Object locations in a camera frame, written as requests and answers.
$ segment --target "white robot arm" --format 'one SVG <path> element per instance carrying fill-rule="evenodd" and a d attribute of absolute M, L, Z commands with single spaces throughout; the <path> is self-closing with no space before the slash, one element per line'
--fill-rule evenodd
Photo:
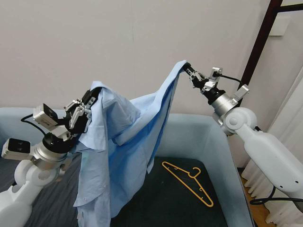
<path fill-rule="evenodd" d="M 238 134 L 250 158 L 276 188 L 290 197 L 276 200 L 293 201 L 303 212 L 302 163 L 275 136 L 256 129 L 257 118 L 250 109 L 236 107 L 249 92 L 248 87 L 243 85 L 229 97 L 216 87 L 219 77 L 226 77 L 222 75 L 222 68 L 213 67 L 209 77 L 195 71 L 189 63 L 183 69 L 214 108 L 213 118 L 222 130 L 227 135 Z"/>
<path fill-rule="evenodd" d="M 91 106 L 96 102 L 100 88 L 87 91 L 82 99 L 73 100 L 65 107 L 66 116 L 57 114 L 43 104 L 34 109 L 35 121 L 50 132 L 43 141 L 31 146 L 30 142 L 10 138 L 3 146 L 1 156 L 21 160 L 10 188 L 0 193 L 0 225 L 22 227 L 32 212 L 32 203 L 40 191 L 54 181 L 60 181 L 69 167 L 69 152 L 91 121 Z"/>

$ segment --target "orange hanger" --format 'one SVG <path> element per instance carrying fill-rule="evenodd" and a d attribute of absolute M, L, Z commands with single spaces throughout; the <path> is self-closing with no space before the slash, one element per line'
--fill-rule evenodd
<path fill-rule="evenodd" d="M 195 181 L 196 181 L 196 183 L 199 185 L 199 190 L 200 191 L 202 191 L 202 192 L 204 192 L 204 194 L 207 196 L 207 198 L 209 199 L 209 201 L 211 202 L 210 204 L 208 204 L 208 203 L 206 203 L 204 200 L 203 200 L 203 197 L 200 197 L 197 193 L 195 193 L 194 192 L 194 190 L 192 190 L 186 183 L 184 183 L 177 175 L 175 175 L 170 169 L 169 169 L 169 167 L 167 167 L 167 166 L 165 166 L 165 164 L 168 164 L 168 165 L 170 165 L 170 166 L 172 166 L 172 167 L 174 167 L 175 169 L 178 169 L 178 170 L 181 170 L 182 172 L 184 172 L 184 173 L 187 173 L 187 175 L 190 177 L 190 178 L 193 178 Z M 192 176 L 192 175 L 190 175 L 190 172 L 188 172 L 188 171 L 186 171 L 186 170 L 184 170 L 184 169 L 181 169 L 181 168 L 179 168 L 179 167 L 177 167 L 177 166 L 175 166 L 175 165 L 173 165 L 173 164 L 171 164 L 171 163 L 169 163 L 169 162 L 166 162 L 166 161 L 164 161 L 164 162 L 162 162 L 162 166 L 164 167 L 164 168 L 166 168 L 166 170 L 167 171 L 169 171 L 171 174 L 173 174 L 174 175 L 174 177 L 175 178 L 177 178 L 182 184 L 184 184 L 184 186 L 185 187 L 187 187 L 200 201 L 202 201 L 206 206 L 208 206 L 208 207 L 212 207 L 212 206 L 214 206 L 214 202 L 211 200 L 211 198 L 208 196 L 208 194 L 206 193 L 206 191 L 204 190 L 204 188 L 201 186 L 201 184 L 199 183 L 199 181 L 196 179 L 196 177 L 197 176 L 199 176 L 199 174 L 201 173 L 201 170 L 198 168 L 198 167 L 194 167 L 193 169 L 197 169 L 198 170 L 198 173 L 196 174 L 196 175 L 194 175 L 194 176 Z"/>

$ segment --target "light blue shirt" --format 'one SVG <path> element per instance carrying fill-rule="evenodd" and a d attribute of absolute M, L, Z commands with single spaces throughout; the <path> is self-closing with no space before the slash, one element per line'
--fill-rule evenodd
<path fill-rule="evenodd" d="M 74 152 L 82 152 L 74 206 L 80 227 L 108 227 L 110 219 L 141 188 L 150 172 L 186 61 L 178 62 L 160 89 L 131 101 L 99 81 L 92 122 Z"/>

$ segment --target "black cable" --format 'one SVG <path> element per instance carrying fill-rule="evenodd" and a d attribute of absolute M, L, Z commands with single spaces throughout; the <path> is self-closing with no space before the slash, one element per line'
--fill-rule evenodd
<path fill-rule="evenodd" d="M 284 198 L 284 197 L 276 197 L 273 198 L 276 191 L 276 187 L 273 187 L 271 194 L 267 198 L 254 199 L 250 201 L 251 205 L 261 205 L 268 201 L 292 201 L 292 202 L 303 202 L 303 199 L 298 198 Z"/>
<path fill-rule="evenodd" d="M 223 78 L 226 78 L 226 79 L 231 79 L 231 80 L 237 81 L 240 84 L 240 87 L 242 87 L 242 85 L 243 85 L 241 80 L 233 78 L 233 77 L 228 77 L 228 76 L 225 76 L 225 75 L 221 75 L 219 73 L 215 73 L 214 77 L 223 77 Z"/>
<path fill-rule="evenodd" d="M 43 135 L 46 135 L 46 133 L 45 133 L 41 128 L 39 128 L 37 125 L 35 125 L 35 124 L 32 123 L 32 122 L 26 121 L 27 118 L 30 118 L 30 117 L 32 117 L 32 116 L 33 116 L 32 114 L 30 114 L 30 115 L 28 115 L 28 116 L 25 116 L 25 117 L 23 117 L 23 118 L 21 119 L 21 121 L 22 121 L 22 122 L 25 122 L 25 123 L 31 124 L 31 125 L 34 126 L 36 129 L 38 129 L 40 132 L 42 132 Z"/>

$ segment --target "black pole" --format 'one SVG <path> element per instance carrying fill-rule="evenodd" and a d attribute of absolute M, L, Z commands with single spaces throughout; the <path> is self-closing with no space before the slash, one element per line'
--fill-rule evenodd
<path fill-rule="evenodd" d="M 276 19 L 276 15 L 278 13 L 277 9 L 281 6 L 282 1 L 283 0 L 271 0 L 268 5 L 261 28 L 259 30 L 255 44 L 250 53 L 250 58 L 248 59 L 246 68 L 241 79 L 243 84 L 248 85 L 250 83 L 250 79 L 255 71 L 257 63 L 265 46 L 266 40 L 270 33 L 271 27 L 273 26 L 274 21 Z"/>
<path fill-rule="evenodd" d="M 303 10 L 303 3 L 302 4 L 296 4 L 296 5 L 290 5 L 290 6 L 281 6 L 278 8 L 278 12 L 290 12 L 290 11 L 299 11 Z"/>

